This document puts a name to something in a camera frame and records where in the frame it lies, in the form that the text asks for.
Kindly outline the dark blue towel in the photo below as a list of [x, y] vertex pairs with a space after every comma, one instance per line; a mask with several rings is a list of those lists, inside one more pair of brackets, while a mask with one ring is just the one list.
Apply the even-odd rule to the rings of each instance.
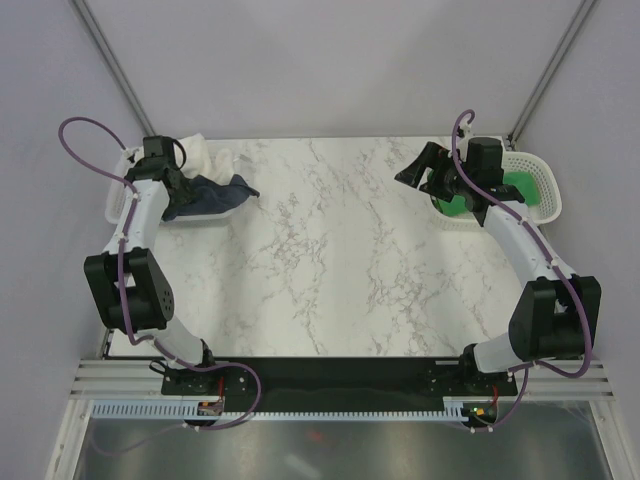
[[180, 217], [222, 215], [239, 207], [250, 197], [260, 197], [260, 192], [238, 174], [234, 174], [226, 185], [201, 175], [190, 179], [188, 184], [187, 192], [179, 195], [180, 200], [188, 199], [188, 202], [169, 206], [163, 214], [164, 221]]

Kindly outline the green towel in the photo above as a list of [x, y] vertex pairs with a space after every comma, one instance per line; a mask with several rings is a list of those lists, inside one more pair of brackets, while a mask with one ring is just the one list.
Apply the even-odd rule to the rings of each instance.
[[[507, 172], [504, 174], [504, 183], [516, 187], [524, 197], [527, 206], [533, 207], [540, 203], [540, 194], [534, 177], [530, 173], [519, 171]], [[460, 195], [455, 195], [450, 202], [436, 199], [434, 205], [440, 213], [447, 217], [457, 217], [468, 213], [465, 206], [465, 199]]]

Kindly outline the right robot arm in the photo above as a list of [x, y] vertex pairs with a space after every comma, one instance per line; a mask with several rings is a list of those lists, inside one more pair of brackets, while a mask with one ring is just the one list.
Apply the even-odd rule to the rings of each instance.
[[494, 373], [540, 365], [564, 378], [590, 367], [602, 290], [564, 262], [530, 218], [520, 190], [504, 181], [499, 140], [472, 137], [466, 148], [428, 142], [396, 181], [449, 202], [464, 199], [477, 224], [498, 243], [522, 286], [500, 336], [472, 344], [461, 355], [458, 385], [469, 394], [491, 386]]

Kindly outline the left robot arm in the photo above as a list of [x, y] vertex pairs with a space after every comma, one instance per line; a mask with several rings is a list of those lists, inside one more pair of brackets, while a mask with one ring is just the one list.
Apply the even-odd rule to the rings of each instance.
[[172, 287], [153, 253], [165, 217], [196, 199], [176, 163], [177, 147], [166, 136], [143, 139], [143, 158], [121, 178], [126, 199], [114, 236], [85, 259], [84, 273], [106, 328], [133, 346], [155, 348], [170, 367], [185, 369], [188, 387], [207, 394], [219, 380], [213, 354], [176, 316]]

